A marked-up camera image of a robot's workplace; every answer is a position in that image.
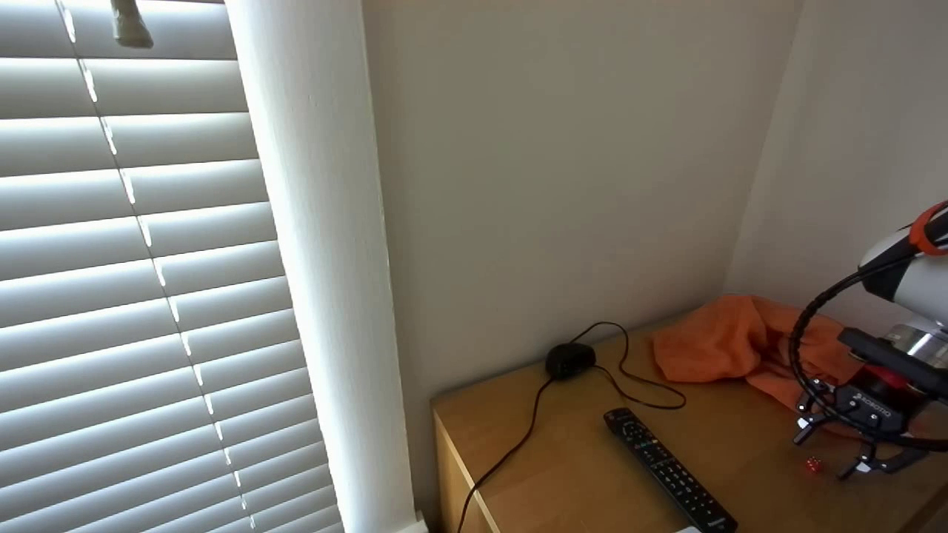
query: orange cloth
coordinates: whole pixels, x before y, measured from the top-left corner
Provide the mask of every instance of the orange cloth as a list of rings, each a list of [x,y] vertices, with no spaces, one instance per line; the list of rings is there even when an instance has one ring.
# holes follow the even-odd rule
[[[746,378],[797,409],[801,384],[789,370],[789,336],[801,311],[757,295],[715,299],[653,333],[653,358],[671,381]],[[840,344],[843,326],[814,317],[801,339],[807,376],[848,381],[860,360]]]

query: window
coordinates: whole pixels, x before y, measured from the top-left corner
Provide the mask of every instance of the window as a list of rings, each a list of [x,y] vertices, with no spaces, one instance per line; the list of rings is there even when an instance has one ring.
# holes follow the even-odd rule
[[[0,529],[342,529],[223,3],[0,0]]]

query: wooden table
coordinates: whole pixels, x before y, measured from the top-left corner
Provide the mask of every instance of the wooden table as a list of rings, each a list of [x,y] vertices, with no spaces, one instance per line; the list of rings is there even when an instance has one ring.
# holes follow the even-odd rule
[[[656,376],[649,330],[631,336],[629,367]],[[622,339],[595,345],[617,373]],[[483,378],[435,400],[438,483],[446,533],[457,529],[460,505],[483,470],[529,428],[543,363]],[[666,400],[638,381],[626,390]],[[708,484],[739,518],[740,529],[761,533],[893,533],[948,529],[948,455],[927,455],[900,472],[851,477],[857,441],[814,435],[794,446],[794,418],[745,381],[681,384],[687,409],[656,412],[631,404],[653,431]],[[607,431],[601,413],[622,404],[598,370],[546,390],[533,437],[475,493],[465,533],[635,533],[680,529],[662,487],[635,455]]]

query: window blind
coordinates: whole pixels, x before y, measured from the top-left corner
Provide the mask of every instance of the window blind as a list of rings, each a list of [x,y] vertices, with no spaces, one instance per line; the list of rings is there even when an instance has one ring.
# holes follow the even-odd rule
[[[223,3],[0,0],[0,529],[342,529]]]

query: remote control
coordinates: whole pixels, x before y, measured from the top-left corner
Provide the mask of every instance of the remote control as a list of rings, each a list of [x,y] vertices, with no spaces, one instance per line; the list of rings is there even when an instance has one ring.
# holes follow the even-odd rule
[[[711,492],[653,435],[629,409],[606,413],[610,431],[646,465],[659,484],[675,499],[680,512],[702,533],[733,533],[739,520]]]

